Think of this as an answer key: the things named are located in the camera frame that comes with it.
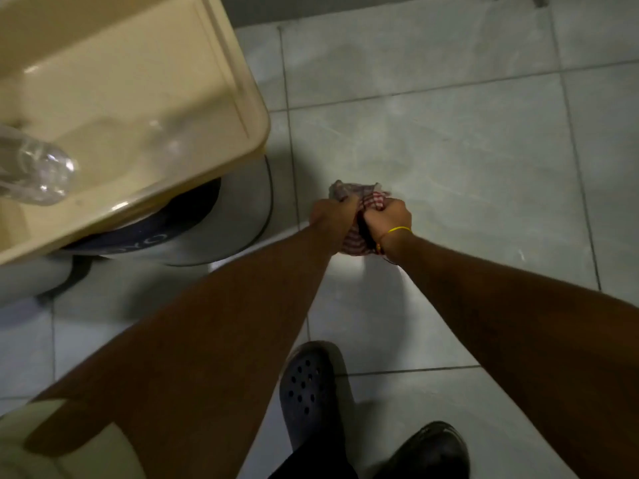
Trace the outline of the person's right forearm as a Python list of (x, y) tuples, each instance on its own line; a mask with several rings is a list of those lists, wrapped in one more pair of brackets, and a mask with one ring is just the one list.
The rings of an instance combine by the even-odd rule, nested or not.
[(639, 307), (405, 230), (381, 247), (579, 479), (639, 479)]

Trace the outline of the person's left forearm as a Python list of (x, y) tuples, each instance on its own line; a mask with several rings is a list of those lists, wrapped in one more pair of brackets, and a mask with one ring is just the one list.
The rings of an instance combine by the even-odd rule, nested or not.
[(39, 399), (75, 400), (114, 421), (148, 479), (231, 479), (337, 251), (309, 225), (238, 258)]

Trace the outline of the person's dark trousers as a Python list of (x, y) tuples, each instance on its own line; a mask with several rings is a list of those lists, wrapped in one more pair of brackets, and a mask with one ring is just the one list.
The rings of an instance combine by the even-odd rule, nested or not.
[(317, 434), (307, 440), (268, 479), (358, 479), (343, 440)]

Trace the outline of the person's light shirt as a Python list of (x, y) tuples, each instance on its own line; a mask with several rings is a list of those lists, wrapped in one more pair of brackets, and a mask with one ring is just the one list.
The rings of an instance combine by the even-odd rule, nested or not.
[(147, 479), (114, 421), (75, 400), (32, 401), (0, 417), (0, 479)]

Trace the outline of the beige plastic tray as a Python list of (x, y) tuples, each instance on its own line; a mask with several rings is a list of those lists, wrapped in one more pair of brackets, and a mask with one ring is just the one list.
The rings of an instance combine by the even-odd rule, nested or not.
[(0, 199), (0, 265), (159, 208), (270, 133), (221, 0), (0, 0), (0, 123), (79, 164), (59, 204)]

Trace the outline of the clear plastic bottle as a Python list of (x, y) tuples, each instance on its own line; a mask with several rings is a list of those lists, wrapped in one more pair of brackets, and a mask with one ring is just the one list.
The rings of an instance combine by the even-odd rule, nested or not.
[(57, 145), (0, 124), (0, 198), (53, 206), (68, 197), (78, 169)]

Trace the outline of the yellow thread wristband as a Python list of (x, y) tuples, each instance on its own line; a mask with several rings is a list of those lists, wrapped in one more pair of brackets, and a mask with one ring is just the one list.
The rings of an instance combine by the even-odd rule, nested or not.
[(385, 255), (385, 254), (386, 254), (386, 252), (385, 252), (385, 248), (384, 248), (384, 246), (383, 246), (383, 240), (384, 240), (387, 236), (389, 236), (389, 235), (391, 235), (391, 234), (393, 234), (393, 233), (396, 233), (396, 232), (404, 232), (404, 233), (408, 232), (408, 233), (410, 233), (410, 234), (412, 234), (412, 233), (413, 233), (413, 232), (412, 232), (412, 230), (411, 230), (411, 228), (410, 228), (410, 227), (406, 227), (406, 226), (398, 226), (398, 227), (391, 228), (391, 229), (390, 229), (390, 230), (388, 230), (386, 233), (382, 234), (382, 235), (379, 237), (379, 240), (376, 242), (376, 248), (375, 248), (375, 251), (376, 251), (376, 254), (377, 254), (377, 255)]

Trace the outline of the dark perforated clog shoe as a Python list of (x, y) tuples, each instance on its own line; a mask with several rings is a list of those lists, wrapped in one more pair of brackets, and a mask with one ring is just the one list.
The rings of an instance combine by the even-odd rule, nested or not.
[(344, 448), (335, 372), (322, 342), (293, 351), (279, 381), (279, 402), (294, 451), (315, 438)]
[(444, 421), (418, 430), (373, 479), (470, 479), (470, 457), (459, 432)]

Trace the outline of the white round machine base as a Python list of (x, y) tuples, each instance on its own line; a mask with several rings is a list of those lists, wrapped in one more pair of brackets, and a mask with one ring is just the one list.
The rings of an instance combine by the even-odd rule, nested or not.
[(88, 235), (43, 257), (0, 265), (0, 307), (68, 289), (89, 257), (188, 267), (232, 257), (264, 234), (274, 209), (267, 156), (189, 190), (155, 213)]

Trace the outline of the person's right hand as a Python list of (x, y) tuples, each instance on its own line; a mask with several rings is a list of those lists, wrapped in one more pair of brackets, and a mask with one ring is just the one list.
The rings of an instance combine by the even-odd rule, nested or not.
[[(363, 217), (375, 243), (391, 228), (406, 226), (412, 230), (412, 214), (401, 199), (387, 199), (384, 209), (367, 209)], [(412, 240), (413, 236), (413, 233), (408, 232), (396, 232), (387, 236), (383, 240), (385, 252), (392, 252), (398, 245)]]

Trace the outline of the person's left hand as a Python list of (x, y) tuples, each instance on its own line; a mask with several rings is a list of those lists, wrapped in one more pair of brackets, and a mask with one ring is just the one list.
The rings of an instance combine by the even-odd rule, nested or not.
[(339, 250), (354, 225), (359, 201), (355, 195), (348, 195), (342, 201), (320, 199), (311, 208), (309, 224), (325, 236), (331, 247)]

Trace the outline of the red checkered cloth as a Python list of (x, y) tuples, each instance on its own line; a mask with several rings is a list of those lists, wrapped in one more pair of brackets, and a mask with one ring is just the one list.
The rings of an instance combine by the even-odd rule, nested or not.
[(337, 180), (329, 188), (329, 198), (345, 201), (351, 195), (358, 198), (358, 210), (353, 225), (342, 242), (340, 253), (352, 257), (378, 255), (378, 245), (365, 222), (364, 214), (369, 209), (382, 211), (386, 207), (386, 200), (390, 197), (381, 184), (344, 183)]

